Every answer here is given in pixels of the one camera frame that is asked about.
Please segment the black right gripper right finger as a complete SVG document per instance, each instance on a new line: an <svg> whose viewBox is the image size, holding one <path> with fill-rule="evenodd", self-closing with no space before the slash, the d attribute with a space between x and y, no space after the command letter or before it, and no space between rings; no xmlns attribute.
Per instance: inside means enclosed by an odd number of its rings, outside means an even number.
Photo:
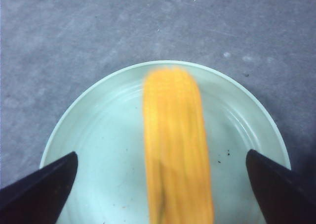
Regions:
<svg viewBox="0 0 316 224"><path fill-rule="evenodd" d="M256 150L246 155L246 168L260 210L268 224L314 224L316 183Z"/></svg>

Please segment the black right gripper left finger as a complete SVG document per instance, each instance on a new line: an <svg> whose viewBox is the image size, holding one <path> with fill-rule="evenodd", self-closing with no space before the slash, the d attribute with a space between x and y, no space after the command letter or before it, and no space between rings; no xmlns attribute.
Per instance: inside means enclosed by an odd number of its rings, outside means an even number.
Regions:
<svg viewBox="0 0 316 224"><path fill-rule="evenodd" d="M78 156L71 152L0 190L2 224L55 224L75 181Z"/></svg>

